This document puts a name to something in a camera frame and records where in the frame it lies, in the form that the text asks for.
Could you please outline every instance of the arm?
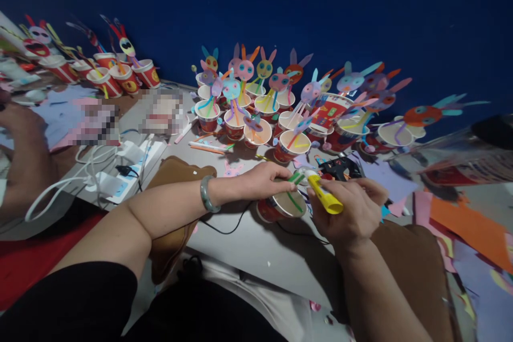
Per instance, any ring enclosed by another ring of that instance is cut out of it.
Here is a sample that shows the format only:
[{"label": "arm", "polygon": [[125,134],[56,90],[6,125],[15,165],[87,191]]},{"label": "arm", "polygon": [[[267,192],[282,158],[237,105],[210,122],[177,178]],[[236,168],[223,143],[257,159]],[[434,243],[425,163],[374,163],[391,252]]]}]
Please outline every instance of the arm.
[{"label": "arm", "polygon": [[[240,176],[211,179],[208,194],[215,206],[236,200],[267,198],[279,192],[293,191],[296,188],[293,183],[273,182],[276,177],[290,176],[292,173],[286,168],[265,162]],[[150,254],[151,241],[206,212],[200,196],[200,181],[146,190],[108,213],[52,272],[77,263],[107,261],[125,265],[140,278]]]},{"label": "arm", "polygon": [[431,341],[370,240],[381,220],[380,207],[388,191],[369,179],[321,183],[345,207],[340,215],[329,215],[309,191],[314,223],[333,245],[344,271],[347,307],[356,340]]},{"label": "arm", "polygon": [[[0,206],[0,220],[23,217],[35,199],[57,181],[43,133],[44,121],[29,108],[6,103],[0,112],[0,126],[14,139],[14,155],[7,174],[7,189]],[[44,199],[44,207],[51,195]]]}]

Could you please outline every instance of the black sleeve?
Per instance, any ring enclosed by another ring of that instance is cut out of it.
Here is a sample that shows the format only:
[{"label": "black sleeve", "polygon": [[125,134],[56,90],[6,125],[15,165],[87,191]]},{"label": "black sleeve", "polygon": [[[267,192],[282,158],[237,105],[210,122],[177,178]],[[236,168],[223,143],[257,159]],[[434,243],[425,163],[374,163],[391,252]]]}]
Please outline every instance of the black sleeve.
[{"label": "black sleeve", "polygon": [[117,340],[137,291],[123,265],[88,262],[35,284],[0,317],[2,340]]}]

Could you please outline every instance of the glue stick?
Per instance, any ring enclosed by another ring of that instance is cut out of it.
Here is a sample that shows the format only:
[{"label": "glue stick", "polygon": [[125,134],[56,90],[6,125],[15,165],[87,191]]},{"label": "glue stick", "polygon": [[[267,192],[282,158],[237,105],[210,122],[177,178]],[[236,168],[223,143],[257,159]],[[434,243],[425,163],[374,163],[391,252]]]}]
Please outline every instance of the glue stick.
[{"label": "glue stick", "polygon": [[340,214],[344,210],[344,205],[340,203],[331,192],[326,191],[326,189],[319,184],[321,177],[311,169],[305,169],[302,171],[327,213],[332,215]]}]

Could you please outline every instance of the red cloth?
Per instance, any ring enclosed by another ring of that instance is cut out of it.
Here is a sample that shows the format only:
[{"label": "red cloth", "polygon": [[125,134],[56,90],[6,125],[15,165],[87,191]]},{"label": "red cloth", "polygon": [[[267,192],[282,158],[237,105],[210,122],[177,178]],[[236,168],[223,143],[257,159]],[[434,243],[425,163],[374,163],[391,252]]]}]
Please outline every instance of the red cloth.
[{"label": "red cloth", "polygon": [[103,218],[86,218],[59,237],[0,242],[0,310],[7,310],[50,270]]}]

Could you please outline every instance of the orange paper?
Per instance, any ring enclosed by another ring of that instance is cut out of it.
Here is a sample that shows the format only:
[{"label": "orange paper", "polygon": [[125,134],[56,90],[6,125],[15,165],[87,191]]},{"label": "orange paper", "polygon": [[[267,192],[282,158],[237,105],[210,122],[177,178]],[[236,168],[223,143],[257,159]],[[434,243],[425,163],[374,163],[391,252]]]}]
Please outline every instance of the orange paper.
[{"label": "orange paper", "polygon": [[470,247],[513,274],[506,247],[506,228],[470,209],[465,201],[468,201],[467,198],[462,197],[458,201],[458,207],[455,207],[450,202],[433,196],[431,219],[458,234]]}]

